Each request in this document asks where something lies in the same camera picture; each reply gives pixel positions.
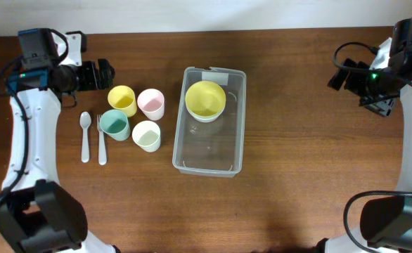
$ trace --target green cup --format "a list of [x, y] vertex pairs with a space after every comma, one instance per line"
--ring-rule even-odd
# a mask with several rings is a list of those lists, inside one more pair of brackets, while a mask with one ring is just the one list
[[109, 110], [100, 119], [100, 127], [116, 141], [124, 141], [131, 134], [127, 115], [121, 110]]

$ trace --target fork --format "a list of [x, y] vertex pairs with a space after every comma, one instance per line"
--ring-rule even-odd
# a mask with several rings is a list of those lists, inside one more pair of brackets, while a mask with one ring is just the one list
[[104, 165], [106, 164], [106, 161], [108, 161], [108, 159], [106, 157], [105, 136], [100, 126], [100, 119], [101, 119], [101, 115], [96, 115], [96, 128], [98, 129], [98, 135], [99, 135], [98, 163], [100, 165]]

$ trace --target wooden table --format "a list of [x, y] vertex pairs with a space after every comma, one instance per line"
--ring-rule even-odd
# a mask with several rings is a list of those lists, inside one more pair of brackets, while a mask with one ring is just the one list
[[[393, 189], [401, 167], [401, 106], [387, 119], [358, 107], [348, 91], [326, 84], [334, 50], [347, 41], [381, 44], [391, 27], [89, 35], [83, 59], [107, 58], [114, 84], [166, 95], [157, 122], [162, 146], [145, 153], [131, 139], [107, 138], [98, 164], [80, 160], [79, 115], [110, 109], [108, 91], [78, 94], [58, 121], [61, 185], [86, 210], [89, 229], [122, 252], [251, 252], [313, 246], [344, 233], [343, 207], [364, 190]], [[16, 37], [0, 38], [0, 69], [20, 53]], [[342, 53], [371, 63], [363, 48]], [[180, 174], [172, 165], [184, 70], [225, 67], [247, 74], [243, 169], [233, 179]], [[142, 112], [130, 119], [144, 120]], [[0, 98], [0, 185], [11, 144], [11, 110]], [[357, 225], [363, 202], [351, 211]], [[9, 252], [0, 236], [0, 252]]]

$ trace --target yellow bowl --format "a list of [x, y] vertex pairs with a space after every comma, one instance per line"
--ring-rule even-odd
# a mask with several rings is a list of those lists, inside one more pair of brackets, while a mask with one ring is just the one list
[[201, 122], [211, 122], [218, 118], [225, 104], [225, 91], [211, 81], [196, 82], [186, 92], [187, 110]]

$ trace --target white wall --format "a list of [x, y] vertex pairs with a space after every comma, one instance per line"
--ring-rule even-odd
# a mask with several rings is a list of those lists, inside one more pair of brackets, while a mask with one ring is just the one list
[[411, 16], [412, 0], [0, 0], [0, 35], [359, 27]]

